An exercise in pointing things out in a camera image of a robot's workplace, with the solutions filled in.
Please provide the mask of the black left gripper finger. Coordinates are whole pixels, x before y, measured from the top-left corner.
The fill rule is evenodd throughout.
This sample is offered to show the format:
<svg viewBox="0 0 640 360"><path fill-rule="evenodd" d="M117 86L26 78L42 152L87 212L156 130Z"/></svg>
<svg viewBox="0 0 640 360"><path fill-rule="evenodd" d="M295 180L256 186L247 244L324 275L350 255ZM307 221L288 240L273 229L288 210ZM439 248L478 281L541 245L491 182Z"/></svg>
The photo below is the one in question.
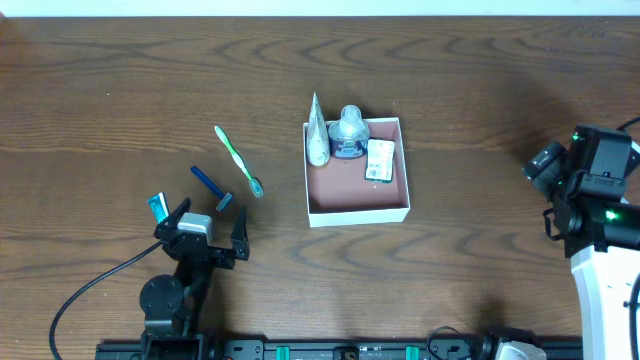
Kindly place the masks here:
<svg viewBox="0 0 640 360"><path fill-rule="evenodd" d="M174 241L179 235L178 223L190 209L191 199L186 197L154 230L154 237L159 241Z"/></svg>
<svg viewBox="0 0 640 360"><path fill-rule="evenodd" d="M246 229L246 208L241 207L231 234L232 251L237 260L247 261L250 256L250 247Z"/></svg>

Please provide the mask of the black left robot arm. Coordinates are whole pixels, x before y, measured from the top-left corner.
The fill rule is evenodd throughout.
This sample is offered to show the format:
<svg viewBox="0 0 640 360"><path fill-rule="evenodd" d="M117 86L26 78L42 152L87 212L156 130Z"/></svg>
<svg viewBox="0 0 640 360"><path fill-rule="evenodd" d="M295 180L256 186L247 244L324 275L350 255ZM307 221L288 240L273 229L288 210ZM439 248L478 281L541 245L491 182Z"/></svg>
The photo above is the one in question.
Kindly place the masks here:
<svg viewBox="0 0 640 360"><path fill-rule="evenodd" d="M139 296L145 313L145 333L154 339L189 336L197 326L213 271L232 270L237 261L249 259L246 208L239 209L230 236L231 246L221 248L209 244L213 219L191 213L190 205L191 200L185 198L158 221L154 230L162 250L177 262L172 275L153 277Z"/></svg>

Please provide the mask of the blue disposable razor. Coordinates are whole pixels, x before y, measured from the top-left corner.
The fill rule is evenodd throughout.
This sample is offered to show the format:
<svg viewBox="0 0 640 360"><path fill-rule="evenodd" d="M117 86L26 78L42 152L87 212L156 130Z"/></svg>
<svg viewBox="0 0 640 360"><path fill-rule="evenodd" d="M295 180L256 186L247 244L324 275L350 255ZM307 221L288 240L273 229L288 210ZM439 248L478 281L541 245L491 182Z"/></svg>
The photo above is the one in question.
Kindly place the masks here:
<svg viewBox="0 0 640 360"><path fill-rule="evenodd" d="M219 202L216 205L218 212L223 212L232 202L233 194L222 191L202 170L197 166L190 168L192 174L198 178L214 195L219 198Z"/></svg>

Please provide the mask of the green Dettol soap box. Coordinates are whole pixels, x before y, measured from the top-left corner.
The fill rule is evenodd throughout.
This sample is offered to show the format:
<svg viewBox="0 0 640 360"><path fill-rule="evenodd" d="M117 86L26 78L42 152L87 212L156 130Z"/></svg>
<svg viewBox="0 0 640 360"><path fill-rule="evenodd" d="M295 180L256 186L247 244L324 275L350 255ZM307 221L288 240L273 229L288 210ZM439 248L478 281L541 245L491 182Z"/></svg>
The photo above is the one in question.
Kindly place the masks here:
<svg viewBox="0 0 640 360"><path fill-rule="evenodd" d="M395 142L369 139L365 179L367 181L391 183L393 179Z"/></svg>

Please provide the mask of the clear foam soap pump bottle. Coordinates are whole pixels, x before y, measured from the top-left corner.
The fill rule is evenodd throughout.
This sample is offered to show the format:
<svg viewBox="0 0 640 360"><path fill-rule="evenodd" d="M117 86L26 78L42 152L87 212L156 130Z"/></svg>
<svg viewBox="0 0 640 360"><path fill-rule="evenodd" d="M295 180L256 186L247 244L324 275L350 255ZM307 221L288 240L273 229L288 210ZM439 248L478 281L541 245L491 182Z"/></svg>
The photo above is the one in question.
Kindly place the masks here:
<svg viewBox="0 0 640 360"><path fill-rule="evenodd" d="M370 129L355 105L342 109L340 119L329 126L328 135L330 155L334 158L355 159L367 153Z"/></svg>

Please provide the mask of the teal small packet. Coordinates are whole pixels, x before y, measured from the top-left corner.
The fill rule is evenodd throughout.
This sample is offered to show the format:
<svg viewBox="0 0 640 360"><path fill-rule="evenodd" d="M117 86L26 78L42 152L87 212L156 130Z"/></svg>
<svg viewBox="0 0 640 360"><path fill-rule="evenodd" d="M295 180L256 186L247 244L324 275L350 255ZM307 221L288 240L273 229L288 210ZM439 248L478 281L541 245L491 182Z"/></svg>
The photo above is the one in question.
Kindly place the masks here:
<svg viewBox="0 0 640 360"><path fill-rule="evenodd" d="M162 223L169 215L169 208L164 192L159 192L147 200L157 224Z"/></svg>

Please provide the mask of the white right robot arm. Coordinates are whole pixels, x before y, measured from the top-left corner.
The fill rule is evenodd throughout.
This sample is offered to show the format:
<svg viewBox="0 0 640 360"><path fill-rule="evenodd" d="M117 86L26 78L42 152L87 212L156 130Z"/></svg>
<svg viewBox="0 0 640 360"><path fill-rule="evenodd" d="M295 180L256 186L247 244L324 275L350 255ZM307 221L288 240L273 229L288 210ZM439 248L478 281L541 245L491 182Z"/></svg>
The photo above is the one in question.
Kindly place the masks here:
<svg viewBox="0 0 640 360"><path fill-rule="evenodd" d="M623 129L579 125L523 169L550 208L545 233L564 244L576 283L586 359L639 356L639 208L624 195L639 146Z"/></svg>

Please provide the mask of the green white toothbrush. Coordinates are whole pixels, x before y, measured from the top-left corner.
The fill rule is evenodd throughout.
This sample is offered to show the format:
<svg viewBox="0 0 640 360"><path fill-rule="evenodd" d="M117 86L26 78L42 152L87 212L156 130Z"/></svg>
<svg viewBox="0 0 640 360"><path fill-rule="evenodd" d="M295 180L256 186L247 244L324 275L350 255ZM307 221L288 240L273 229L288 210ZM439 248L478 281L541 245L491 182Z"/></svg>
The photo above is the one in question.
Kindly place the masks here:
<svg viewBox="0 0 640 360"><path fill-rule="evenodd" d="M224 144L224 146L226 147L226 149L230 153L230 155L231 155L234 163L236 164L236 166L240 169L240 171L247 178L248 185L249 185L249 188L250 188L252 194L256 198L262 197L264 195L264 189L263 189L262 185L260 184L258 179L255 178L251 174L251 172L249 171L248 167L246 166L246 164L244 162L244 159L236 151L236 149L234 148L232 142L229 140L226 132L219 126L215 126L214 127L214 131L215 131L217 137L219 138L219 140Z"/></svg>

